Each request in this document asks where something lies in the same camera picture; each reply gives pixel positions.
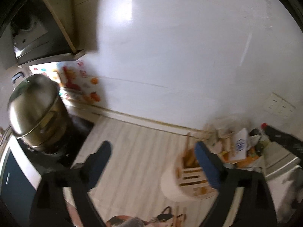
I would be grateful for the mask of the fruit wall sticker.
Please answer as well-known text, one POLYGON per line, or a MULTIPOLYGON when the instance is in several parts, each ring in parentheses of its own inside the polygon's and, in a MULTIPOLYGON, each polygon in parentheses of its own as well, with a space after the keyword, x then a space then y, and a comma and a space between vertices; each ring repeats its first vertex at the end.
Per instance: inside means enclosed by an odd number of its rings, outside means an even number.
POLYGON ((89 105, 101 103, 101 81, 86 71, 83 61, 61 61, 29 66, 32 74, 43 74, 60 86, 60 96, 89 105))

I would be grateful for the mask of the steel pot with lid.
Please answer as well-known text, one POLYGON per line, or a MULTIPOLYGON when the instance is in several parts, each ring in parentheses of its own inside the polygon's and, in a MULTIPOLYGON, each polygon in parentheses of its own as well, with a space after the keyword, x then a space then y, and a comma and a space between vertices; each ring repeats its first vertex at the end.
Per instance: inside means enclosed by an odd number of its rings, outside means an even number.
POLYGON ((7 112, 15 137, 36 151, 53 150, 71 124, 59 84, 46 75, 26 77, 23 72, 11 81, 7 112))

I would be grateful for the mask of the striped cat table mat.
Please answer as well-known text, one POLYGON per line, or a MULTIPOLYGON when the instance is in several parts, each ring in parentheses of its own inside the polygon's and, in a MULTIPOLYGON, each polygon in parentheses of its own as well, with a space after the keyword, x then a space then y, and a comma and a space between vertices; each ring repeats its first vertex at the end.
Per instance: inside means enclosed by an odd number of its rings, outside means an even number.
POLYGON ((75 163, 96 152, 105 140, 112 144, 110 160, 89 196, 104 221, 116 215, 150 220, 165 207, 186 214, 184 226, 199 226, 215 201, 177 203, 160 189, 164 170, 182 151, 186 137, 101 116, 82 145, 75 163))

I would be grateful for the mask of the black stove top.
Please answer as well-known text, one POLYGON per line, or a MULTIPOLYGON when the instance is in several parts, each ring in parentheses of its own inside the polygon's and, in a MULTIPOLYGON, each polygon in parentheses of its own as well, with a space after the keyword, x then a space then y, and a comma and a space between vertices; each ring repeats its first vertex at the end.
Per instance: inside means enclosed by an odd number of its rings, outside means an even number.
POLYGON ((84 141, 94 127, 94 122, 81 117, 70 115, 70 118, 71 124, 65 134, 45 152, 35 151, 21 139, 17 140, 22 151, 40 174, 71 168, 84 141))

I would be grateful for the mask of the white utensil holder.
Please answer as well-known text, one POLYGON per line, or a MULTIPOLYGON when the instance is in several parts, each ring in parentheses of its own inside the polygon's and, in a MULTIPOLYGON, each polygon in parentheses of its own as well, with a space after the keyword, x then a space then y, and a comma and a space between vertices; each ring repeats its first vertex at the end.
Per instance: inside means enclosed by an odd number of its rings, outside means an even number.
POLYGON ((186 168, 181 155, 162 174, 160 187, 163 195, 174 202, 198 201, 217 195, 202 167, 186 168))

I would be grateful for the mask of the white paper packet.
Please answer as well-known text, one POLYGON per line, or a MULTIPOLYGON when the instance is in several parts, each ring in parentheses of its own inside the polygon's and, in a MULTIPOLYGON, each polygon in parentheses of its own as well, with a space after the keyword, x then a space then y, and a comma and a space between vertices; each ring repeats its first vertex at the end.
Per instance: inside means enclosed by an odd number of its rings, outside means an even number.
POLYGON ((232 137, 230 161, 243 160, 247 156, 248 148, 248 131, 246 128, 241 129, 232 137))

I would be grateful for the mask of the red cap sauce bottle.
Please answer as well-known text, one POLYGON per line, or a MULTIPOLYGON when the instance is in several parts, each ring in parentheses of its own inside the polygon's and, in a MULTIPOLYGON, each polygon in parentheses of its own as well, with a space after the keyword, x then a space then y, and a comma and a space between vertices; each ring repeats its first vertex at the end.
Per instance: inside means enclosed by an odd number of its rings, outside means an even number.
POLYGON ((264 146, 267 147, 271 141, 269 139, 269 137, 267 136, 267 134, 265 133, 265 129, 267 127, 267 123, 262 123, 260 126, 260 139, 259 142, 264 146))

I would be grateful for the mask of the range hood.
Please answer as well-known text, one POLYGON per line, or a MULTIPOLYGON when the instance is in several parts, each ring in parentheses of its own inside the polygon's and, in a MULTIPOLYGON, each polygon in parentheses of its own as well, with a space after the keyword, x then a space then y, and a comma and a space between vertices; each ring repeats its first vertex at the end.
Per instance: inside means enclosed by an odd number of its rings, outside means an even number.
POLYGON ((27 0, 10 27, 18 65, 72 61, 84 54, 74 0, 27 0))

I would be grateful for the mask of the wooden chopstick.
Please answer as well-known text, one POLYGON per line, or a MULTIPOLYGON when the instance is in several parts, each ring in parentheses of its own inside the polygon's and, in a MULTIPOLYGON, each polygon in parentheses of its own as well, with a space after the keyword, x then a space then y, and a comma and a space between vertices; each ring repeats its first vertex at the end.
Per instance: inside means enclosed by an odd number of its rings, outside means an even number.
POLYGON ((184 158, 187 157, 187 154, 188 154, 188 151, 189 151, 190 138, 191 138, 191 133, 188 132, 187 135, 186 135, 185 149, 184 149, 184 153, 183 153, 184 158))

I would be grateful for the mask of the wall power outlet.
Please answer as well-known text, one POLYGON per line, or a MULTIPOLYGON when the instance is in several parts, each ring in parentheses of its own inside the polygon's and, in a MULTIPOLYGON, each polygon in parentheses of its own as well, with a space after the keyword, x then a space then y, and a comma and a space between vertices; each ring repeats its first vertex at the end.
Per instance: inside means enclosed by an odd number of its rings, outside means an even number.
POLYGON ((271 114, 288 119, 295 112, 295 107, 274 92, 266 99, 263 109, 271 114))

